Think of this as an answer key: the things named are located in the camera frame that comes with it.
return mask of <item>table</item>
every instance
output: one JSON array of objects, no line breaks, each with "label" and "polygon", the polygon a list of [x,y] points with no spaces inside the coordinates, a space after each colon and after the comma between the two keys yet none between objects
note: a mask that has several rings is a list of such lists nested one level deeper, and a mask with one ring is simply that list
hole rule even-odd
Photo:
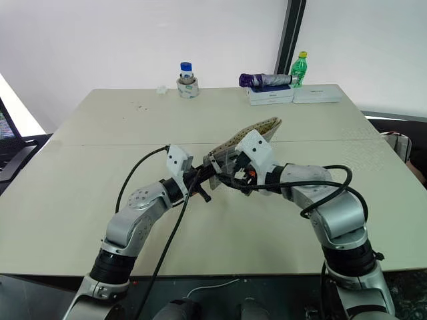
[{"label": "table", "polygon": [[221,144],[236,131],[280,116],[274,141],[377,139],[378,132],[344,94],[341,103],[250,106],[242,88],[202,89],[197,99],[176,90],[93,90],[55,132],[65,145]]},{"label": "table", "polygon": [[[211,91],[218,93],[221,89],[204,89],[201,96],[191,100],[191,103],[209,94],[214,99]],[[230,96],[234,92],[244,103],[241,90],[224,91]],[[152,92],[146,90],[125,92],[152,96]],[[222,138],[222,130],[229,130],[226,128],[228,120],[219,126],[218,121],[213,121],[214,118],[205,117],[209,121],[204,123],[203,128],[194,131],[183,127],[175,132],[172,128],[180,119],[168,118],[161,125],[155,123],[156,127],[163,128],[161,133],[156,134],[153,119],[157,115],[152,118],[146,115],[135,122],[138,126],[130,127],[129,131],[148,134],[148,127],[151,127],[154,142],[150,143],[148,136],[131,136],[127,131],[121,136],[125,127],[120,125],[111,127],[110,133],[106,132],[108,138],[101,132],[107,128],[109,115],[105,116],[106,119],[100,117],[96,123],[93,119],[94,125],[102,125],[94,126],[90,134],[87,130],[88,142],[84,143],[84,136],[78,132],[82,123],[94,117],[91,110],[98,108],[95,101],[111,100],[114,93],[117,93],[118,99],[123,99],[125,92],[93,91],[0,197],[0,273],[84,275],[93,265],[105,227],[113,215],[120,186],[138,159],[158,148],[160,139],[163,139],[162,144],[168,143],[169,132],[170,139],[183,139],[180,145],[194,154],[193,163],[197,165],[203,155],[216,146],[213,141],[222,142],[229,137]],[[168,91],[167,97],[158,99],[174,99],[178,107],[185,107],[174,91]],[[308,127],[318,126],[320,131],[317,136],[312,130],[299,128],[302,139],[298,140],[297,133],[288,132],[286,124],[295,127],[299,121],[290,115],[303,114],[292,104],[246,105],[246,114],[242,117],[247,118],[237,122],[243,124],[247,119],[251,121],[234,126],[230,135],[240,127],[260,120],[260,117],[276,115],[284,118],[284,115],[288,115],[288,121],[282,124],[272,143],[276,159],[282,163],[302,165],[342,163],[350,166],[354,172],[352,187],[363,194],[370,208],[368,230],[373,248],[386,256],[382,262],[383,268],[427,267],[427,256],[420,254],[427,238],[424,232],[427,193],[424,188],[387,143],[377,133],[373,134],[369,122],[347,98],[337,104],[320,104],[319,110],[315,106],[298,105],[305,110],[312,108],[319,114],[317,119],[306,117],[311,119],[307,120],[307,124],[310,124]],[[336,112],[330,112],[328,106]],[[340,107],[349,111],[339,111]],[[103,114],[117,112],[118,117],[130,112],[129,109],[116,110],[111,105],[105,108]],[[331,117],[353,113],[356,118],[351,121],[344,116],[337,119],[321,117],[322,110]],[[320,117],[328,124],[324,131],[318,123]],[[343,121],[347,121],[349,132],[360,132],[360,137],[353,133],[343,134],[339,129],[343,127]],[[75,135],[71,134],[73,123],[76,123]],[[213,128],[221,138],[201,133],[215,132]],[[125,137],[133,139],[127,142]],[[164,154],[147,160],[135,172],[124,195],[168,177],[164,164]],[[338,171],[333,175],[337,180],[344,178]],[[299,209],[293,203],[278,196],[264,197],[258,193],[245,197],[239,191],[226,192],[223,185],[208,193],[213,198],[208,204],[199,196],[191,198],[160,275],[320,272],[320,245],[310,224],[300,218]],[[178,213],[179,208],[172,209],[155,224],[132,275],[152,273]]]}]

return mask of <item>floor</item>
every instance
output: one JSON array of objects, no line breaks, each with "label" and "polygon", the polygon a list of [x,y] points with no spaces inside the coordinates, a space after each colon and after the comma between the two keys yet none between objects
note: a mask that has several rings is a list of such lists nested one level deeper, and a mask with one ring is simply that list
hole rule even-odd
[{"label": "floor", "polygon": [[[0,276],[0,320],[61,319],[74,294],[20,279]],[[223,278],[159,279],[153,286],[141,320],[152,319],[169,301],[185,297],[192,289],[230,281]],[[202,306],[203,320],[235,319],[238,305],[246,297],[263,303],[272,319],[305,319],[305,308],[318,303],[320,280],[308,277],[254,277],[240,279],[226,287],[195,291],[191,298]],[[146,282],[132,284],[123,302],[126,319],[135,310],[145,292]]]},{"label": "floor", "polygon": [[[401,320],[427,319],[427,271],[385,273],[396,316]],[[226,283],[235,278],[163,278],[153,286],[140,320],[149,320],[169,301],[185,297],[192,289]],[[61,319],[74,293],[0,275],[0,320]],[[134,319],[135,310],[145,292],[147,279],[132,282],[122,305],[126,319]],[[225,287],[195,291],[191,299],[202,308],[203,320],[236,319],[238,305],[251,297],[270,312],[271,320],[306,319],[307,310],[318,310],[320,277],[257,276],[240,278]],[[314,314],[312,320],[318,319]]]}]

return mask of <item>white wire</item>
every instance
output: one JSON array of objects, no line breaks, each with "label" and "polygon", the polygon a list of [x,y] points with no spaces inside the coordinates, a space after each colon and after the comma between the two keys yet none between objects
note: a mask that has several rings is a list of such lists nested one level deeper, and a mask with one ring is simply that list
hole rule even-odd
[{"label": "white wire", "polygon": [[227,282],[227,283],[222,283],[221,285],[209,285],[209,286],[206,286],[206,287],[198,287],[198,288],[195,288],[195,289],[191,290],[191,291],[187,294],[187,297],[186,297],[186,298],[189,298],[189,296],[190,296],[194,291],[203,290],[203,289],[215,289],[215,288],[225,287],[226,285],[231,285],[232,283],[235,283],[235,282],[238,282],[238,281],[240,281],[240,279],[231,280],[231,281],[229,281],[229,282]]}]

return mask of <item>plastic bottle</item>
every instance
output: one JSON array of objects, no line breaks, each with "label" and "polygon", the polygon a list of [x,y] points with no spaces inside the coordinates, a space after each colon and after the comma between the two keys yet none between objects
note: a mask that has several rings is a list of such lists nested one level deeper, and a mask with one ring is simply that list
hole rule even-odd
[{"label": "plastic bottle", "polygon": [[307,53],[305,51],[301,51],[298,55],[298,60],[292,65],[291,75],[295,75],[298,77],[297,83],[294,84],[294,88],[299,88],[302,86],[302,80],[304,79],[304,75],[306,75],[307,71]]},{"label": "plastic bottle", "polygon": [[193,77],[193,70],[190,62],[181,62],[181,77],[184,79]]}]

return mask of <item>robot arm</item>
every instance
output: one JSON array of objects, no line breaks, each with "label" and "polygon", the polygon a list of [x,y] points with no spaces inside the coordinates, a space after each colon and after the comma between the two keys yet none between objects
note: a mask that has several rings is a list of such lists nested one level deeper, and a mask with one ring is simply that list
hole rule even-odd
[{"label": "robot arm", "polygon": [[[254,173],[252,180],[256,181],[252,182],[271,186],[259,189],[260,193],[278,193],[302,209],[337,191],[337,187],[330,185],[277,186],[296,181],[332,181],[330,172],[323,167],[278,164],[267,139],[280,123],[279,119],[271,118],[242,130],[204,157],[203,165],[196,169],[191,166],[191,155],[170,146],[167,167],[172,178],[136,190],[126,206],[113,216],[93,269],[84,277],[63,319],[118,317],[122,312],[119,302],[129,287],[133,264],[153,224],[173,203],[187,195],[196,173],[199,179],[194,190],[207,202],[210,196],[201,188],[201,182],[209,179],[212,189],[221,182],[236,188],[236,171],[247,168]],[[236,189],[245,192],[242,184]],[[343,191],[308,212],[307,218],[324,252],[330,300],[335,299],[342,306],[341,316],[349,319],[366,311],[393,315],[390,292],[368,240],[361,202]]]},{"label": "robot arm", "polygon": [[[330,172],[318,166],[287,164],[280,166],[268,142],[256,131],[249,132],[237,145],[238,169],[250,166],[256,172],[257,185],[275,185],[296,181],[332,181]],[[264,195],[280,193],[301,209],[333,193],[337,187],[305,185],[260,190]],[[382,311],[394,315],[394,305],[377,256],[371,248],[364,208],[347,191],[308,213],[322,246],[326,268],[335,285],[347,318],[360,312]]]},{"label": "robot arm", "polygon": [[110,220],[93,268],[80,285],[63,320],[121,319],[120,300],[129,287],[129,276],[154,223],[173,203],[187,196],[198,171],[195,191],[210,197],[199,185],[214,173],[211,166],[194,169],[192,156],[172,145],[167,167],[172,178],[135,190],[126,205]]}]

